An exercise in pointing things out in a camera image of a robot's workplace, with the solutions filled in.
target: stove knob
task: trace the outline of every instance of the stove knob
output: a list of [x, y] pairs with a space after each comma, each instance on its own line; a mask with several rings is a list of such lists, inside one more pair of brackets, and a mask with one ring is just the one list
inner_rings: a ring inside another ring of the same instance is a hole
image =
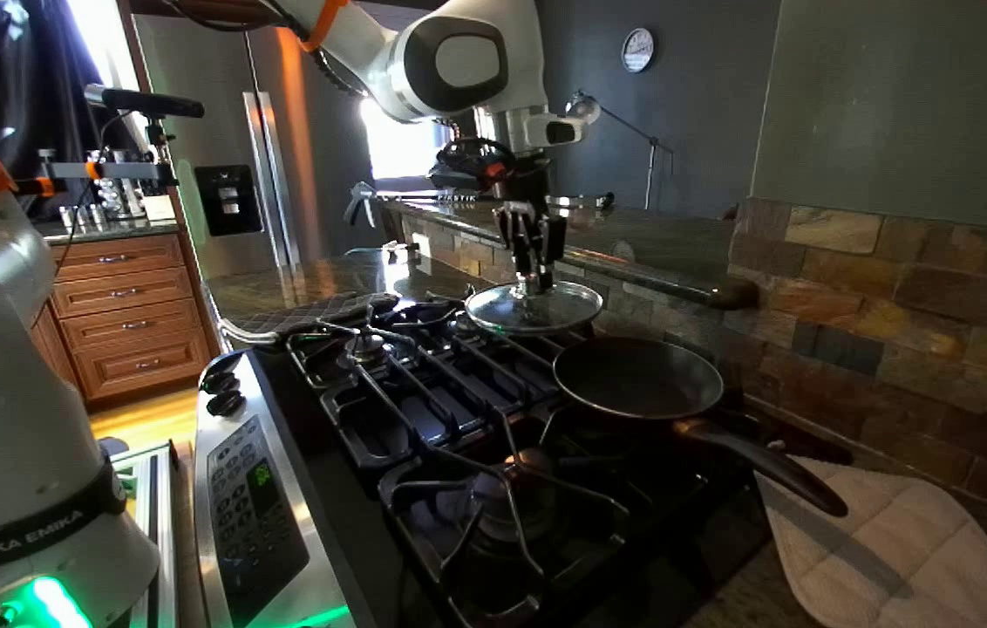
[[235, 367], [242, 364], [242, 354], [244, 354], [244, 352], [223, 352], [223, 354], [215, 354], [215, 359], [203, 368], [199, 387], [206, 391], [206, 380], [231, 375]]
[[244, 403], [244, 395], [231, 387], [231, 391], [213, 395], [206, 400], [206, 412], [231, 419], [242, 403]]
[[238, 391], [242, 380], [231, 374], [231, 368], [215, 368], [215, 374], [206, 374], [199, 391], [206, 395], [223, 395], [223, 391]]

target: granite countertop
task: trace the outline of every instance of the granite countertop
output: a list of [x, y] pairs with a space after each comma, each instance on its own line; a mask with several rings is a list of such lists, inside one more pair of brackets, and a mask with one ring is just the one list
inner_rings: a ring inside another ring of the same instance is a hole
[[156, 237], [156, 233], [177, 233], [182, 224], [170, 219], [138, 219], [138, 224], [107, 224], [103, 229], [72, 229], [67, 233], [62, 224], [36, 224], [36, 229], [43, 233], [45, 243], [78, 243], [78, 240], [124, 240], [124, 237]]
[[[396, 212], [415, 212], [463, 233], [500, 240], [500, 201], [388, 200]], [[641, 210], [564, 210], [564, 260], [647, 282], [711, 307], [751, 307], [758, 284], [729, 276], [732, 224], [664, 217]]]
[[413, 260], [400, 246], [357, 246], [343, 257], [314, 260], [301, 272], [238, 272], [206, 280], [215, 329], [238, 341], [266, 345], [309, 317], [359, 307], [366, 295], [455, 295], [481, 282], [449, 265]]

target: window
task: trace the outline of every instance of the window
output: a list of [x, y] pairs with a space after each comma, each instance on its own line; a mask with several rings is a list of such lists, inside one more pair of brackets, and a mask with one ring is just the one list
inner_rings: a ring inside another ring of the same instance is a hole
[[67, 0], [67, 4], [100, 79], [112, 87], [138, 91], [116, 4], [100, 4], [100, 0]]
[[381, 110], [378, 100], [359, 100], [359, 118], [366, 127], [366, 154], [372, 161], [372, 181], [389, 187], [430, 186], [430, 168], [435, 151], [449, 139], [446, 126], [425, 122], [395, 122]]

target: pan handle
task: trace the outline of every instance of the pan handle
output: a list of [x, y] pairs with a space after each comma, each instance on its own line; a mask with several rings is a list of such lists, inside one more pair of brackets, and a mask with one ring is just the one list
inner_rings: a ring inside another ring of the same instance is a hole
[[803, 462], [796, 462], [793, 455], [782, 455], [782, 453], [774, 453], [774, 448], [754, 444], [754, 439], [743, 439], [740, 433], [718, 430], [703, 419], [680, 419], [680, 421], [672, 421], [672, 433], [684, 437], [684, 439], [702, 439], [702, 444], [714, 444], [722, 448], [732, 448], [736, 455], [751, 460], [768, 476], [782, 481], [784, 489], [793, 489], [804, 502], [818, 505], [823, 511], [846, 516], [846, 502], [825, 481], [818, 481]]

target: stone tile backsplash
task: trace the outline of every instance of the stone tile backsplash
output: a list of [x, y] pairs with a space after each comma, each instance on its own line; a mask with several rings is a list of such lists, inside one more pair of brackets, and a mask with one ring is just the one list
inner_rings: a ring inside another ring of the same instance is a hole
[[[484, 233], [409, 217], [432, 253], [508, 282]], [[600, 330], [711, 352], [761, 400], [987, 500], [987, 229], [751, 200], [729, 276], [761, 307], [714, 310], [647, 282], [560, 265], [606, 295]]]

